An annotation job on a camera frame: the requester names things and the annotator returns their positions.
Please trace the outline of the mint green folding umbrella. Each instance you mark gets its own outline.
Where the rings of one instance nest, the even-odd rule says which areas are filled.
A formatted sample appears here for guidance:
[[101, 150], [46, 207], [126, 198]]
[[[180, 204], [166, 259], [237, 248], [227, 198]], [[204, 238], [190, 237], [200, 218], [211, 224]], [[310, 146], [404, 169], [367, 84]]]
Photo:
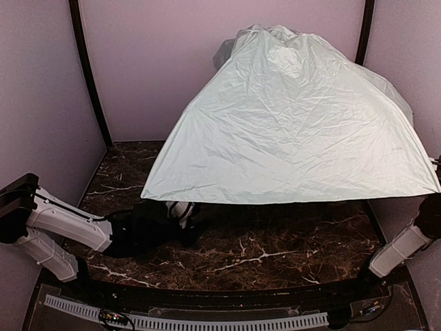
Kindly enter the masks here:
[[262, 205], [439, 191], [389, 81], [317, 34], [252, 26], [184, 109], [141, 196]]

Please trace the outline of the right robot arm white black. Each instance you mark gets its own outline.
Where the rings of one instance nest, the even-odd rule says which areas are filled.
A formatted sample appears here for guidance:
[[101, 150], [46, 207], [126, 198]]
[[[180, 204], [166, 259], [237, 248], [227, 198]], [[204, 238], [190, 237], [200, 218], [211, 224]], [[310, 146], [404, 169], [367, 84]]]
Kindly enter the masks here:
[[357, 281], [362, 287], [379, 283], [394, 268], [439, 239], [440, 195], [430, 194], [420, 204], [415, 219], [365, 263], [359, 271]]

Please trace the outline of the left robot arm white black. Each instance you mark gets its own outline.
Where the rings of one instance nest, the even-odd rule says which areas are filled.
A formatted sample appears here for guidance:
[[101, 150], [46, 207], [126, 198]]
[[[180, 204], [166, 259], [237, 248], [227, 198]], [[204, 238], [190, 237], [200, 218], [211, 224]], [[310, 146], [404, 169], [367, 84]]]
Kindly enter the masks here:
[[87, 264], [66, 252], [49, 232], [108, 257], [136, 257], [173, 240], [193, 245], [207, 229], [206, 220], [195, 219], [198, 211], [195, 203], [144, 199], [132, 209], [100, 217], [52, 196], [37, 175], [27, 173], [1, 189], [1, 242], [22, 248], [67, 283], [86, 278]]

